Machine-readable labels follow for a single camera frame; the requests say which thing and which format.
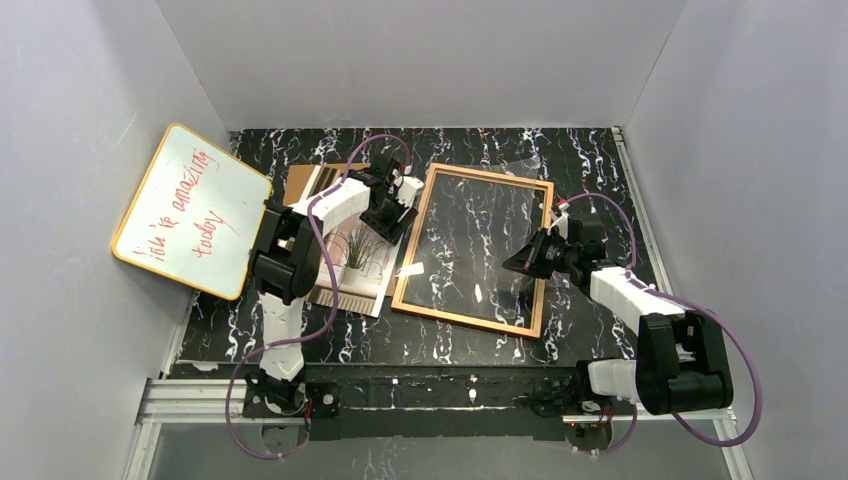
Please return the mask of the plant photo print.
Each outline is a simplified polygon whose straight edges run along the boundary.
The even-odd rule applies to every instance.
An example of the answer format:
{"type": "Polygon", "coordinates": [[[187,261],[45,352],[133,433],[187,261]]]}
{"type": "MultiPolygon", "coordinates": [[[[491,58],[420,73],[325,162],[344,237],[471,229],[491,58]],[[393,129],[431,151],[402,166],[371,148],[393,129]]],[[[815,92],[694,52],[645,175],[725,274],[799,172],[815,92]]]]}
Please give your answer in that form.
{"type": "MultiPolygon", "coordinates": [[[[306,200],[335,183],[341,175],[341,168],[313,166],[300,200],[306,200]]],[[[340,223],[325,234],[324,240],[338,282],[338,309],[376,318],[390,286],[399,247],[389,244],[360,220],[359,215],[340,223]]],[[[307,300],[326,307],[333,304],[332,285],[323,260],[307,300]]]]}

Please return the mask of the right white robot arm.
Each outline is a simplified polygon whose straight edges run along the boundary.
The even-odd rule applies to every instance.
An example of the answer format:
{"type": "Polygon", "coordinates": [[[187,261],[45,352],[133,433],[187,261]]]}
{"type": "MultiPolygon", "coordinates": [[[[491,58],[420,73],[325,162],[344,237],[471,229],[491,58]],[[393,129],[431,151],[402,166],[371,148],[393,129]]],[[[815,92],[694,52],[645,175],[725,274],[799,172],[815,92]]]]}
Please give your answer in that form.
{"type": "Polygon", "coordinates": [[[661,297],[611,261],[599,236],[561,236],[557,229],[541,228],[503,266],[536,279],[567,276],[635,333],[634,359],[578,363],[570,393],[576,402],[618,399],[640,403],[653,415],[723,409],[732,403],[733,382],[717,322],[661,297]]]}

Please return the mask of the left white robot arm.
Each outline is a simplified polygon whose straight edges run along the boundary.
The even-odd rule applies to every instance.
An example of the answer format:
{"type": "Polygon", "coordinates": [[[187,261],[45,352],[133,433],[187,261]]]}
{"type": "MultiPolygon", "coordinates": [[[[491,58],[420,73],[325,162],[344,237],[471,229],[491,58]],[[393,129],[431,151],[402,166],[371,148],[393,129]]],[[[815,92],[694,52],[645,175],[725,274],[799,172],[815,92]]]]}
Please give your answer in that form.
{"type": "Polygon", "coordinates": [[[267,206],[251,251],[250,272],[259,293],[263,345],[259,367],[264,378],[287,384],[305,365],[303,305],[322,272],[327,273],[331,312],[340,308],[342,284],[333,266],[328,235],[350,219],[364,231],[360,239],[395,247],[415,220],[422,180],[391,157],[365,167],[346,167],[328,186],[284,207],[267,206]]]}

